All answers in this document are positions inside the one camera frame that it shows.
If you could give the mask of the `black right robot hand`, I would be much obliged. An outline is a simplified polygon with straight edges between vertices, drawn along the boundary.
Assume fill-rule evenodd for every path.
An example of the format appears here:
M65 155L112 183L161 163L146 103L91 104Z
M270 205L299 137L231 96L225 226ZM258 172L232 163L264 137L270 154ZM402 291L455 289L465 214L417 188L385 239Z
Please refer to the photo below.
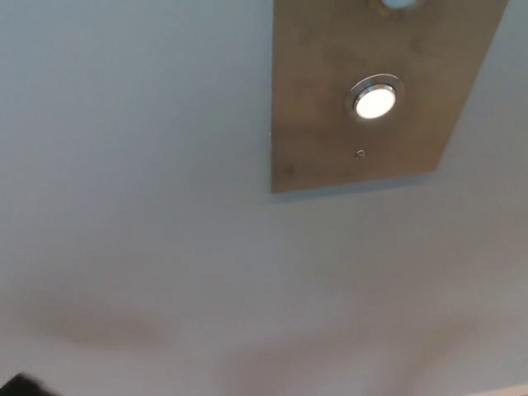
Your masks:
M36 379L18 374L1 386L0 394L1 396L43 396L49 393Z

